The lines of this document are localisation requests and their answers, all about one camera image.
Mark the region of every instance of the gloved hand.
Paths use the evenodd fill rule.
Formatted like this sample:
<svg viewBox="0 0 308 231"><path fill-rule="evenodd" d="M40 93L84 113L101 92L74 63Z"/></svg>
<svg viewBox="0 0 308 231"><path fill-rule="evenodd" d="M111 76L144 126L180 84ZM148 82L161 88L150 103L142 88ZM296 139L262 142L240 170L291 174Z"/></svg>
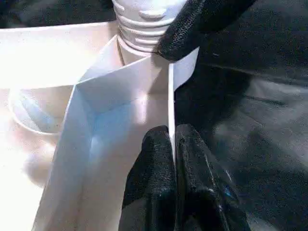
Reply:
<svg viewBox="0 0 308 231"><path fill-rule="evenodd" d="M249 231L228 174L192 126L177 127L176 152L177 177L167 128L145 135L127 178L119 231Z"/></svg>
<svg viewBox="0 0 308 231"><path fill-rule="evenodd" d="M242 15L256 0L188 0L161 38L157 52L177 61L223 30Z"/></svg>

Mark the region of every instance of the dark fabric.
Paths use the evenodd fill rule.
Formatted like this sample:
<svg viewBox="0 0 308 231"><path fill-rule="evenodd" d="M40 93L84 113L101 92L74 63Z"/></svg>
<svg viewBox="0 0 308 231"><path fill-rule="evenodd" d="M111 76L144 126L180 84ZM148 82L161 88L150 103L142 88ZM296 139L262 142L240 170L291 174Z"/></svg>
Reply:
<svg viewBox="0 0 308 231"><path fill-rule="evenodd" d="M10 0L0 4L0 28L55 26L115 20L111 0Z"/></svg>
<svg viewBox="0 0 308 231"><path fill-rule="evenodd" d="M192 126L177 127L176 151L180 230L249 231L231 179Z"/></svg>
<svg viewBox="0 0 308 231"><path fill-rule="evenodd" d="M225 167L247 213L276 230L308 230L308 80L198 62L175 110L177 125L192 124Z"/></svg>
<svg viewBox="0 0 308 231"><path fill-rule="evenodd" d="M244 13L256 0L188 0L175 21L160 39L157 52L177 61L223 30Z"/></svg>
<svg viewBox="0 0 308 231"><path fill-rule="evenodd" d="M167 128L148 131L127 178L119 231L174 231L174 168Z"/></svg>

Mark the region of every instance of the black glove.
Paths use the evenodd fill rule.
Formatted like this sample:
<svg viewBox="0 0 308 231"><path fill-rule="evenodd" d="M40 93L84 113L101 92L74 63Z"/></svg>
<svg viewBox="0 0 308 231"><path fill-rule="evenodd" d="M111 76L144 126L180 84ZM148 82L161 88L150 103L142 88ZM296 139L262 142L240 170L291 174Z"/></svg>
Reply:
<svg viewBox="0 0 308 231"><path fill-rule="evenodd" d="M188 0L161 38L157 52L177 61L200 46L210 35L233 23L256 0Z"/></svg>
<svg viewBox="0 0 308 231"><path fill-rule="evenodd" d="M249 231L227 172L191 125L176 130L178 221L184 231Z"/></svg>
<svg viewBox="0 0 308 231"><path fill-rule="evenodd" d="M176 142L177 187L167 128L145 135L128 175L119 231L249 231L228 174L199 134L179 126Z"/></svg>
<svg viewBox="0 0 308 231"><path fill-rule="evenodd" d="M119 231L174 231L176 176L166 126L148 131L126 182Z"/></svg>

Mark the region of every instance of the white surface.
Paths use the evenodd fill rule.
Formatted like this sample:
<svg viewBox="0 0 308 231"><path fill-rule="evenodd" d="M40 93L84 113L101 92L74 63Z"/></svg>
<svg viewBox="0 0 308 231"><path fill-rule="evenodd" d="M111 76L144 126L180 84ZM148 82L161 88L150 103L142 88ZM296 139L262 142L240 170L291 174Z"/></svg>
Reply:
<svg viewBox="0 0 308 231"><path fill-rule="evenodd" d="M132 48L153 52L187 0L113 0L120 36Z"/></svg>
<svg viewBox="0 0 308 231"><path fill-rule="evenodd" d="M143 136L174 122L169 94L168 62L156 55L78 83L33 230L116 231Z"/></svg>
<svg viewBox="0 0 308 231"><path fill-rule="evenodd" d="M25 129L41 135L57 134L72 86L11 90L8 106L13 119Z"/></svg>
<svg viewBox="0 0 308 231"><path fill-rule="evenodd" d="M193 74L194 68L198 58L199 47L193 50L184 58L178 60L173 64L174 68L174 83L173 88L176 90L179 86L184 84Z"/></svg>
<svg viewBox="0 0 308 231"><path fill-rule="evenodd" d="M74 85L117 33L117 22L0 29L0 88Z"/></svg>
<svg viewBox="0 0 308 231"><path fill-rule="evenodd" d="M8 110L8 93L0 90L1 230L29 231L51 168L56 140L45 140L16 124Z"/></svg>

